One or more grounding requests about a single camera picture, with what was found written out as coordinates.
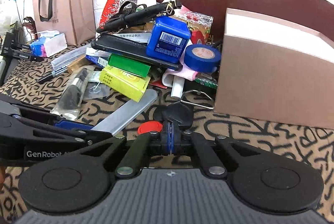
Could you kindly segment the blue plastic bottle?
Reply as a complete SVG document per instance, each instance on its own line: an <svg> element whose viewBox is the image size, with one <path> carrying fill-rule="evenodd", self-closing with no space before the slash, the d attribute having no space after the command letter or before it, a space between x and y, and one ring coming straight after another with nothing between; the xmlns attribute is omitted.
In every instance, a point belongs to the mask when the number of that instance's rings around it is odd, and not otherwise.
<svg viewBox="0 0 334 224"><path fill-rule="evenodd" d="M177 64L191 37L186 23L168 16L157 17L145 53L152 58Z"/></svg>

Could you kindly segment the dark camouflage strap bag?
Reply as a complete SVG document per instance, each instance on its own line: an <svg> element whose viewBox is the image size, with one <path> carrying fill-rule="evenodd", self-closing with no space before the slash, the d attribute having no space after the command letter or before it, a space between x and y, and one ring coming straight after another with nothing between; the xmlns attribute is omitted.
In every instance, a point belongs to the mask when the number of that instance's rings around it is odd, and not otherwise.
<svg viewBox="0 0 334 224"><path fill-rule="evenodd" d="M147 7L145 4L136 5L133 2L124 2L119 12L111 16L103 25L97 29L97 33L115 33L123 29L136 27L153 21L159 16L173 16L174 10L181 9L180 0L158 3Z"/></svg>

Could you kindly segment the makeup brush in sleeve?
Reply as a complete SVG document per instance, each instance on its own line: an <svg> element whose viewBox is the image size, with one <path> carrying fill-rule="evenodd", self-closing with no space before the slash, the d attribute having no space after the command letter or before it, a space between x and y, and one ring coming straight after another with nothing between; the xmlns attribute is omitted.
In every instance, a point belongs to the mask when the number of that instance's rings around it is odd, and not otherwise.
<svg viewBox="0 0 334 224"><path fill-rule="evenodd" d="M52 114L71 121L78 118L83 96L94 69L94 66L82 66L74 70L67 82L66 89L51 110Z"/></svg>

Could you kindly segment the black marker pen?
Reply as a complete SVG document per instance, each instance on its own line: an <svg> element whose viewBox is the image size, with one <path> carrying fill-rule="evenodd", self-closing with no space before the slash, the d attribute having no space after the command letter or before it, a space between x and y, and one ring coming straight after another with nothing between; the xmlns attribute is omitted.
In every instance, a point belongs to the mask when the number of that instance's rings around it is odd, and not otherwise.
<svg viewBox="0 0 334 224"><path fill-rule="evenodd" d="M59 68L59 69L57 69L57 70L48 72L48 73L47 73L46 75L44 75L43 77L39 78L39 79L37 80L37 83L39 83L39 84L43 84L43 83L45 83L45 82L47 82L47 81L50 81L50 80L52 80L53 78L55 78L55 77L57 77L57 76L59 76L59 75L65 73L65 72L67 72L67 68L66 68L66 67Z"/></svg>

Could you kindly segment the clear plastic pen case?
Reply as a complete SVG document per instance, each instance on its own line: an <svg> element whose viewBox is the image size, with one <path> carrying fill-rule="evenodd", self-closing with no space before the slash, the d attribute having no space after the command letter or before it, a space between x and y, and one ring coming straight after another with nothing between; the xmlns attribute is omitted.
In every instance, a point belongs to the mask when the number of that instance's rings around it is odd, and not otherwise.
<svg viewBox="0 0 334 224"><path fill-rule="evenodd" d="M58 58L55 58L51 61L51 65L53 70L58 70L63 67L67 67L69 64L71 64L74 60L79 58L82 55L85 55L86 49L88 47L91 47L91 44L81 46L79 48L75 48L74 50L71 50L65 54L62 54Z"/></svg>

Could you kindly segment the green yellow medicine box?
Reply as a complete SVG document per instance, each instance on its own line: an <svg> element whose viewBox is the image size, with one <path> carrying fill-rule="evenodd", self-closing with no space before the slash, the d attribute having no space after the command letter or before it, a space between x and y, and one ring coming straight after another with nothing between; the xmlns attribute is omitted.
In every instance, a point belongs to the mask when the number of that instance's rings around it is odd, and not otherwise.
<svg viewBox="0 0 334 224"><path fill-rule="evenodd" d="M129 99L139 102L149 81L150 66L117 54L111 54L99 80Z"/></svg>

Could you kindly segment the tissue pack blue pink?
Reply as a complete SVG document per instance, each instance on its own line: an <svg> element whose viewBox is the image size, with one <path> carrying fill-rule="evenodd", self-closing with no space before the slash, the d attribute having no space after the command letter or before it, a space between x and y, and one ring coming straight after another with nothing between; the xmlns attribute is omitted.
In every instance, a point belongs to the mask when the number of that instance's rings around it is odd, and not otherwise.
<svg viewBox="0 0 334 224"><path fill-rule="evenodd" d="M49 58L67 48L67 41L64 33L59 31L45 30L37 32L38 39L30 44L34 56Z"/></svg>

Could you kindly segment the black device on stand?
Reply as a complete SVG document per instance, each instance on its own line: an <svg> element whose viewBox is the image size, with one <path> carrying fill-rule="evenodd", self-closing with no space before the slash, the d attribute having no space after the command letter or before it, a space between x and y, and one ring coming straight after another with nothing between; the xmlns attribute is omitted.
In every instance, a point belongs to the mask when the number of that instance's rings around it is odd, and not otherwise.
<svg viewBox="0 0 334 224"><path fill-rule="evenodd" d="M19 42L20 29L16 21L1 40L1 85L5 83L6 76L13 59L23 59L31 62L42 62L43 57L35 56L30 45Z"/></svg>

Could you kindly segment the black phone case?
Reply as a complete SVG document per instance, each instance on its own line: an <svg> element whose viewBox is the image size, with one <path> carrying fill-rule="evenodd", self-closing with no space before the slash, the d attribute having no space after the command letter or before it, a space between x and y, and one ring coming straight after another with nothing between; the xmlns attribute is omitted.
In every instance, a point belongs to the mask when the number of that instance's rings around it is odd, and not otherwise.
<svg viewBox="0 0 334 224"><path fill-rule="evenodd" d="M175 71L179 71L183 68L181 62L171 63L148 56L145 53L146 46L143 44L107 33L100 35L97 39L92 41L91 47L95 50L117 54L157 67L169 68Z"/></svg>

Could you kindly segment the pink cardboard storage box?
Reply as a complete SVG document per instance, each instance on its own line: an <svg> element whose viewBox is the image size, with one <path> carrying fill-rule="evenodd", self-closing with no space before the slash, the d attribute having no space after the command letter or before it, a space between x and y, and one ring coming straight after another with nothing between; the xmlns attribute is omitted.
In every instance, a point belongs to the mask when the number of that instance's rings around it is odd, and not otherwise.
<svg viewBox="0 0 334 224"><path fill-rule="evenodd" d="M333 41L291 21L227 9L215 112L333 128Z"/></svg>

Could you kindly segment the metal binder clip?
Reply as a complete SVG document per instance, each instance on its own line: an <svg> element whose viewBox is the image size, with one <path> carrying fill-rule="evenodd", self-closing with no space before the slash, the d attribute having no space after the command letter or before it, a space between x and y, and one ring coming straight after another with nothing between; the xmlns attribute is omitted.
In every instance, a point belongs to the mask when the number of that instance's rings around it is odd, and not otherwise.
<svg viewBox="0 0 334 224"><path fill-rule="evenodd" d="M193 107L203 108L207 110L213 110L215 100L207 93L199 90L188 90L183 92L180 102L185 105Z"/></svg>

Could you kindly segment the white orange medicine box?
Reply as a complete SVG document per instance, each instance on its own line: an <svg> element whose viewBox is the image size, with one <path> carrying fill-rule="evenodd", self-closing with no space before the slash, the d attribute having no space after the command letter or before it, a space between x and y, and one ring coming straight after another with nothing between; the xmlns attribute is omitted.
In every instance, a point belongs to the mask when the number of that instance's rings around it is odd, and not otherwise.
<svg viewBox="0 0 334 224"><path fill-rule="evenodd" d="M113 35L143 44L147 44L151 37L151 34L147 32L114 33Z"/></svg>

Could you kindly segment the white small tube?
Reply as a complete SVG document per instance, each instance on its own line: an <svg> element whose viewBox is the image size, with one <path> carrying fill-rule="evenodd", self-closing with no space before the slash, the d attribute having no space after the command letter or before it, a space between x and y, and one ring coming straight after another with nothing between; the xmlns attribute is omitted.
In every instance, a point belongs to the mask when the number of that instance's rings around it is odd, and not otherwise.
<svg viewBox="0 0 334 224"><path fill-rule="evenodd" d="M185 83L184 78L174 75L170 97L180 99L183 95L184 83Z"/></svg>

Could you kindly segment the blue tape roll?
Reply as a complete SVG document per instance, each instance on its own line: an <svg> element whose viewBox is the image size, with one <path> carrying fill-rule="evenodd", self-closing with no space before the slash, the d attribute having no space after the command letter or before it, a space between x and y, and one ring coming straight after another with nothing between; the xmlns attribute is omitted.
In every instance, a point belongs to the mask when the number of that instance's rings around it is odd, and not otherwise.
<svg viewBox="0 0 334 224"><path fill-rule="evenodd" d="M220 65L221 53L211 46L195 44L185 49L184 63L193 71L213 73Z"/></svg>

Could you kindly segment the red tape roll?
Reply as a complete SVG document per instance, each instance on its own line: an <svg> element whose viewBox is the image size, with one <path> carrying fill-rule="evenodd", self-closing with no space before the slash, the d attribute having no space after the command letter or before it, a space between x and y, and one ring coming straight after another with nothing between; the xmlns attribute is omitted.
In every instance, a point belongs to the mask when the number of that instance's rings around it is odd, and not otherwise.
<svg viewBox="0 0 334 224"><path fill-rule="evenodd" d="M202 44L205 45L208 42L209 39L209 34L210 32L205 30L205 31L201 31L201 30L194 30L191 31L191 42L192 44Z"/></svg>

